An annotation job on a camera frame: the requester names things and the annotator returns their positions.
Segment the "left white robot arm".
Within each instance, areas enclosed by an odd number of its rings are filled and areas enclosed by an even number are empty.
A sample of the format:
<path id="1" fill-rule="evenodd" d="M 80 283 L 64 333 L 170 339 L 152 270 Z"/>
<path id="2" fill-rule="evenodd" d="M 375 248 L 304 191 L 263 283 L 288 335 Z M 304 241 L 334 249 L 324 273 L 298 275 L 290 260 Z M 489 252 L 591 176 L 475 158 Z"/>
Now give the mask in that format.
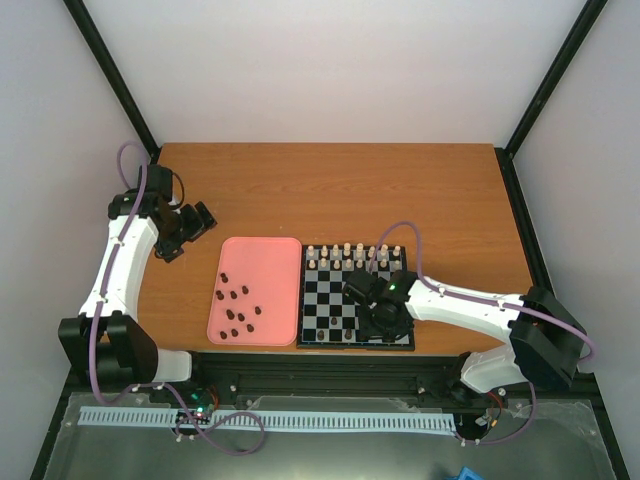
<path id="1" fill-rule="evenodd" d="M 186 402 L 201 400 L 208 378 L 187 351 L 159 348 L 138 322 L 138 299 L 149 258 L 167 263 L 216 221 L 204 203 L 177 201 L 178 176 L 150 165 L 138 185 L 108 206 L 108 240 L 94 286 L 77 316 L 60 322 L 58 337 L 78 379 L 88 385 L 173 382 Z"/>

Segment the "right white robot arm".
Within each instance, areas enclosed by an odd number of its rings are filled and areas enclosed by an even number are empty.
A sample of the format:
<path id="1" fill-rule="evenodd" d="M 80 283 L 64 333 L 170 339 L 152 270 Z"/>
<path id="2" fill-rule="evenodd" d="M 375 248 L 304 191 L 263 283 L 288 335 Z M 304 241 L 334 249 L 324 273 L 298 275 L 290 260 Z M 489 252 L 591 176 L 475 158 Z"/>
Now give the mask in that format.
<path id="1" fill-rule="evenodd" d="M 500 341 L 492 350 L 462 355 L 448 382 L 459 397 L 522 382 L 566 391 L 586 358 L 582 352 L 593 348 L 582 325 L 541 287 L 524 295 L 487 293 L 406 270 L 388 279 L 356 270 L 343 295 L 357 305 L 365 337 L 396 339 L 412 333 L 417 321 L 435 321 Z"/>

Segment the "black white chess board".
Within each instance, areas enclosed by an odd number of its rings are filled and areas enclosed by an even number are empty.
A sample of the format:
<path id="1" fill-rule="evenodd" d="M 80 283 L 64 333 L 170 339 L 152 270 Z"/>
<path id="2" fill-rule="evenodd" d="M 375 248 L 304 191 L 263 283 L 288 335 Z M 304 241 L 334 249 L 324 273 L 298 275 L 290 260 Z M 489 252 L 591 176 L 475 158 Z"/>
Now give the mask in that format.
<path id="1" fill-rule="evenodd" d="M 332 256 L 332 248 L 334 245 L 327 246 L 328 256 L 324 257 L 328 261 L 326 268 L 320 267 L 321 248 L 323 245 L 312 245 L 315 254 L 310 257 L 307 253 L 309 245 L 303 247 L 302 267 L 301 267 L 301 299 L 300 299 L 300 316 L 298 323 L 297 346 L 299 348 L 330 348 L 330 349 L 351 349 L 362 348 L 368 350 L 408 350 L 415 348 L 414 335 L 412 333 L 394 342 L 383 342 L 382 340 L 364 341 L 359 334 L 358 325 L 358 306 L 354 300 L 345 297 L 342 290 L 346 279 L 355 270 L 366 270 L 373 275 L 388 280 L 391 275 L 398 271 L 394 268 L 394 261 L 401 261 L 401 268 L 407 265 L 406 249 L 402 246 L 399 257 L 393 255 L 393 248 L 388 247 L 386 257 L 382 257 L 380 249 L 377 249 L 373 259 L 376 260 L 373 270 L 369 269 L 368 251 L 373 245 L 364 245 L 362 258 L 356 258 L 357 244 L 351 244 L 351 255 L 348 258 L 343 256 L 344 244 L 338 244 L 340 248 L 339 256 Z M 308 261 L 314 259 L 316 266 L 314 269 L 308 268 Z M 352 268 L 345 268 L 345 261 L 352 260 Z M 381 269 L 379 263 L 381 260 L 388 260 L 388 267 Z M 341 269 L 334 270 L 333 262 L 341 261 Z M 364 261 L 364 268 L 356 267 L 357 260 Z M 332 317 L 338 319 L 338 325 L 332 327 L 330 320 Z M 344 332 L 347 329 L 352 330 L 352 338 L 346 340 Z M 323 330 L 325 339 L 317 340 L 317 332 Z"/>

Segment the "pink plastic tray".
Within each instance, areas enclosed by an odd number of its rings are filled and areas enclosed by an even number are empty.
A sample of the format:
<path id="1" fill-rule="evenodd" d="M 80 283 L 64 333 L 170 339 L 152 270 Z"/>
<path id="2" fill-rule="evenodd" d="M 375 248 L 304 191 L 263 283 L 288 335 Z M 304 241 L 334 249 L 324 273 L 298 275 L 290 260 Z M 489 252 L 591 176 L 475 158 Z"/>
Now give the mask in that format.
<path id="1" fill-rule="evenodd" d="M 284 347 L 297 335 L 301 288 L 302 244 L 292 237 L 230 237 L 221 247 L 214 292 L 207 326 L 211 343 L 220 346 Z M 224 283 L 220 274 L 229 281 Z M 249 289 L 242 293 L 242 286 Z M 223 300 L 215 292 L 224 294 Z M 231 299 L 230 292 L 237 293 Z M 254 308 L 261 307 L 256 315 Z M 234 312 L 229 320 L 226 310 Z M 245 321 L 238 320 L 238 314 Z M 246 326 L 253 325 L 254 332 Z M 238 336 L 231 335 L 231 329 Z M 227 333 L 227 339 L 219 332 Z"/>

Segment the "blue object at bottom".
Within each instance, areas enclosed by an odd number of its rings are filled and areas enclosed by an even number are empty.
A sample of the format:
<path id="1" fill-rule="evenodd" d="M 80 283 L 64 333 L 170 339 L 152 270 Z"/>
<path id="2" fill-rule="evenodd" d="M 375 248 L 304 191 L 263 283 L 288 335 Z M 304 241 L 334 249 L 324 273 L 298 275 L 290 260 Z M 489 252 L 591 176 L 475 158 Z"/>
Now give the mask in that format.
<path id="1" fill-rule="evenodd" d="M 456 475 L 447 477 L 446 480 L 484 480 L 484 478 L 469 467 L 463 467 Z"/>

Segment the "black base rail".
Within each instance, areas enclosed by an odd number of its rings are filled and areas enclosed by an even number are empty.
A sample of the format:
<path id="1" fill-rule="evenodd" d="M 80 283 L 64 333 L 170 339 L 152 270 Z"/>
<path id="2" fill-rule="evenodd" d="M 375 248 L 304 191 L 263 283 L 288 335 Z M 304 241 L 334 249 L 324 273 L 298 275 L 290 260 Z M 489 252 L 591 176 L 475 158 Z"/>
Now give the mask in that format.
<path id="1" fill-rule="evenodd" d="M 239 409 L 263 396 L 400 399 L 411 406 L 449 412 L 505 408 L 530 397 L 520 382 L 505 388 L 502 401 L 479 394 L 467 404 L 444 388 L 453 378 L 453 357 L 403 355 L 198 353 L 189 380 L 174 387 L 193 405 L 196 391 L 214 393 Z"/>

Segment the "left black frame post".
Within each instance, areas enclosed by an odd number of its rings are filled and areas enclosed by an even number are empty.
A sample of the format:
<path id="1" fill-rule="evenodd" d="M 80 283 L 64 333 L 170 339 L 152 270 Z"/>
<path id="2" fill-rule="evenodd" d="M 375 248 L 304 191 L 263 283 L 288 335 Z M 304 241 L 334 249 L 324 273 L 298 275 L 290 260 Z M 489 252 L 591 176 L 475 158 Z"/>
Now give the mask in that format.
<path id="1" fill-rule="evenodd" d="M 63 0 L 63 4 L 91 51 L 145 151 L 150 156 L 151 161 L 156 162 L 160 155 L 161 147 L 156 142 L 85 2 L 81 0 Z"/>

